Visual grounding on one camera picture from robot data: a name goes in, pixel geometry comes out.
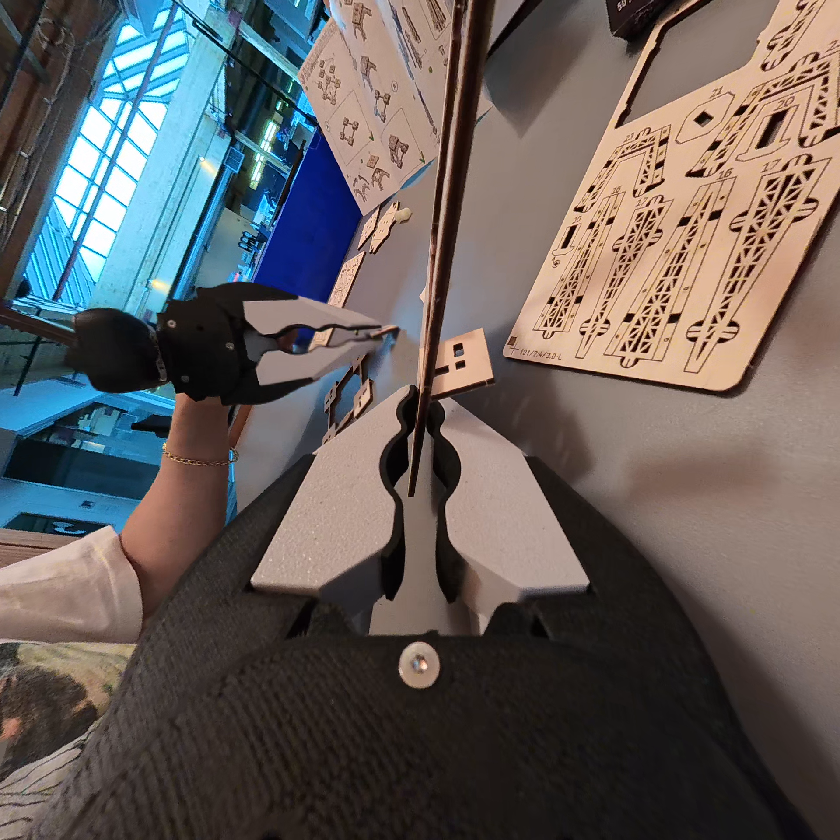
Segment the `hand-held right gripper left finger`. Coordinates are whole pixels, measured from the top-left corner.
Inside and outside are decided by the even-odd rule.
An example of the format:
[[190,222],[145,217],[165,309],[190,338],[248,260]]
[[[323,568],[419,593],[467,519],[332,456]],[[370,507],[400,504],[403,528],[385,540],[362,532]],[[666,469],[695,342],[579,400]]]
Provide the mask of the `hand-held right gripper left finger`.
[[250,583],[340,607],[362,635],[404,576],[403,500],[418,391],[407,385],[311,457]]

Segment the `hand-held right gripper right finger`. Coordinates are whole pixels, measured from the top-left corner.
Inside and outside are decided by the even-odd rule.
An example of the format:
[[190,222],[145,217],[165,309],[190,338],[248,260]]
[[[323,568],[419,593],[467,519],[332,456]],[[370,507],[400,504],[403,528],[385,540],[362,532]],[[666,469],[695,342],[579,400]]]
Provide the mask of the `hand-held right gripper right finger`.
[[447,602],[461,602],[472,634],[502,604],[582,594],[590,579],[519,447],[445,398],[427,431],[437,507],[436,572]]

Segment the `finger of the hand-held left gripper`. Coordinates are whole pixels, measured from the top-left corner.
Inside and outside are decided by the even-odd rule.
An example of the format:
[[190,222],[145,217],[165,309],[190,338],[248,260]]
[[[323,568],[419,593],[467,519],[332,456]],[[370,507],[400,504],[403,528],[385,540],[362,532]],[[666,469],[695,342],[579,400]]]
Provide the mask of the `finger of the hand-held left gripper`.
[[256,366],[260,386],[283,385],[297,381],[316,381],[344,365],[348,365],[382,344],[382,335],[364,334],[335,346],[318,345],[305,353],[283,350],[265,353]]
[[374,319],[349,310],[334,308],[327,303],[304,297],[283,300],[245,301],[243,304],[243,335],[251,333],[267,337],[277,336],[289,329],[308,328],[313,331],[334,328],[358,335],[384,327]]

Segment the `wooden puzzle frame sheet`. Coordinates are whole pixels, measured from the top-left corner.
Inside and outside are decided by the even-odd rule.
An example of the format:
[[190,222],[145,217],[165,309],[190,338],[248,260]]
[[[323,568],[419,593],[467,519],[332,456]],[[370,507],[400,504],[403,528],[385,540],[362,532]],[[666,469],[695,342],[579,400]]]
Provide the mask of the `wooden puzzle frame sheet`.
[[408,469],[407,495],[417,486],[428,409],[432,401],[435,362],[474,142],[494,1],[454,2],[451,44],[444,95],[423,315],[418,356],[418,405]]

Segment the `person's left forearm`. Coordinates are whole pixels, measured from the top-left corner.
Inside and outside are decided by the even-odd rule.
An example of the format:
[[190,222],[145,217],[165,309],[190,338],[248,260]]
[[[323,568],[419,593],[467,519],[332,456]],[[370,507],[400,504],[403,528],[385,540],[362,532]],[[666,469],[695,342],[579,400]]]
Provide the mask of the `person's left forearm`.
[[162,459],[121,532],[113,527],[2,569],[2,642],[132,644],[222,531],[229,466]]

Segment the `person's left hand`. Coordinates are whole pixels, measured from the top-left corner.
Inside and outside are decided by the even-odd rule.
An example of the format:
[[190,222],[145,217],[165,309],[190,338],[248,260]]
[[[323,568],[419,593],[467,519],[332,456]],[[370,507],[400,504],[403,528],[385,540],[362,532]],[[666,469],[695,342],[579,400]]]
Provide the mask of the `person's left hand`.
[[228,407],[218,396],[176,396],[163,457],[185,466],[223,467],[236,461],[229,445]]

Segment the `engraved wooden rectangular plate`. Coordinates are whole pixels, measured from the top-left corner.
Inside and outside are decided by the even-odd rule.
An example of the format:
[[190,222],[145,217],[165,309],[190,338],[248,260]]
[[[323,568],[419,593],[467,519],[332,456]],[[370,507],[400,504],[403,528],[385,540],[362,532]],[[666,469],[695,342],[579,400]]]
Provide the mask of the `engraved wooden rectangular plate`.
[[[350,295],[355,278],[361,268],[361,265],[366,257],[366,252],[361,250],[357,255],[346,262],[339,271],[336,283],[327,300],[327,304],[334,308],[343,308]],[[309,349],[312,350],[317,347],[326,347],[333,335],[334,328],[316,331],[310,341]]]

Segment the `wooden linked squares piece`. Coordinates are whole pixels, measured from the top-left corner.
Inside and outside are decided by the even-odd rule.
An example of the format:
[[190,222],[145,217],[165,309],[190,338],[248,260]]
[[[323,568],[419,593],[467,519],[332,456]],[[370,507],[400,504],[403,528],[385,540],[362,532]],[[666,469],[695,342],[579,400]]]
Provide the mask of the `wooden linked squares piece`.
[[[326,445],[345,428],[361,418],[367,408],[372,405],[375,398],[375,383],[369,376],[369,358],[370,355],[366,354],[356,359],[341,379],[335,382],[325,395],[323,410],[328,419],[328,429],[322,438],[323,445]],[[337,418],[336,410],[343,390],[354,377],[359,378],[360,387],[353,397],[352,407],[341,418]]]

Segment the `blue plastic bin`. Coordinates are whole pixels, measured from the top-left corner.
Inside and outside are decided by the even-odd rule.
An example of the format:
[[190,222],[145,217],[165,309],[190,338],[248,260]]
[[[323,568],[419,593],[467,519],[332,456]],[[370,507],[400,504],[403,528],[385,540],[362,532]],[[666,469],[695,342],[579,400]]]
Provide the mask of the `blue plastic bin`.
[[253,281],[326,302],[361,217],[329,143],[317,129],[291,182]]

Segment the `large paned window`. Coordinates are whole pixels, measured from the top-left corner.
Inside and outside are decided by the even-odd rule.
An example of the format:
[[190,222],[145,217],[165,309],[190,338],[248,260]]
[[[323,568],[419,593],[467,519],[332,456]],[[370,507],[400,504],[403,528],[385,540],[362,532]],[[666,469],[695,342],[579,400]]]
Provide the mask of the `large paned window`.
[[16,298],[68,307],[89,302],[182,73],[194,37],[172,2],[154,7],[150,33],[124,23],[94,88]]

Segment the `paper instruction sheet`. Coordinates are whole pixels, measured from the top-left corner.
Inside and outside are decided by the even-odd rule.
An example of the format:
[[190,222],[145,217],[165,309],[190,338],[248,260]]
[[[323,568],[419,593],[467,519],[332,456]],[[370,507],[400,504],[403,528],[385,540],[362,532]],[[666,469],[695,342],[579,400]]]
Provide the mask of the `paper instruction sheet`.
[[454,2],[328,2],[298,73],[362,214],[438,157]]

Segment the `dark sign panel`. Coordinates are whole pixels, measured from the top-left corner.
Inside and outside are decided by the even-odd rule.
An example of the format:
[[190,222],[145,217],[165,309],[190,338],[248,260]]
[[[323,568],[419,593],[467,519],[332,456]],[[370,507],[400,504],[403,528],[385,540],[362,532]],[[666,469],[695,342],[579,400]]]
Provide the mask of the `dark sign panel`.
[[9,530],[47,534],[61,538],[81,538],[107,525],[90,520],[51,517],[44,514],[20,512],[3,527]]

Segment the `person's printed shirt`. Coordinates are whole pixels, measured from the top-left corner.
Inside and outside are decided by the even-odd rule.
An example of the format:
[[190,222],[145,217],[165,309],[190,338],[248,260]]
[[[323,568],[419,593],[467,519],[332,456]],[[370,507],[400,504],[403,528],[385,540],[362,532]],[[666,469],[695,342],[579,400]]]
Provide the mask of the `person's printed shirt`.
[[2,642],[1,838],[27,838],[109,708],[135,644]]

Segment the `wooden tower parts sheet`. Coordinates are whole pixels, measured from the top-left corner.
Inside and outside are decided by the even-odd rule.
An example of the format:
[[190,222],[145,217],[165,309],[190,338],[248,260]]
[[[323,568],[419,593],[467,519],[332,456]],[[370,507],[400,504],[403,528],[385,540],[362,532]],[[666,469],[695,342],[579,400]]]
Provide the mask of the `wooden tower parts sheet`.
[[654,26],[503,348],[517,362],[739,386],[839,184],[839,4],[778,2],[749,61],[627,117]]

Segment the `dark puzzle box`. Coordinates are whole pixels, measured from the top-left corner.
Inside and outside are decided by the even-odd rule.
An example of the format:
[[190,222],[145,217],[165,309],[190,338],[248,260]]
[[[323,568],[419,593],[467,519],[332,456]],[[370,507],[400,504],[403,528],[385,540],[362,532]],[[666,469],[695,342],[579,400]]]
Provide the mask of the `dark puzzle box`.
[[668,15],[692,12],[708,1],[606,1],[609,29],[613,37],[627,43],[646,35]]

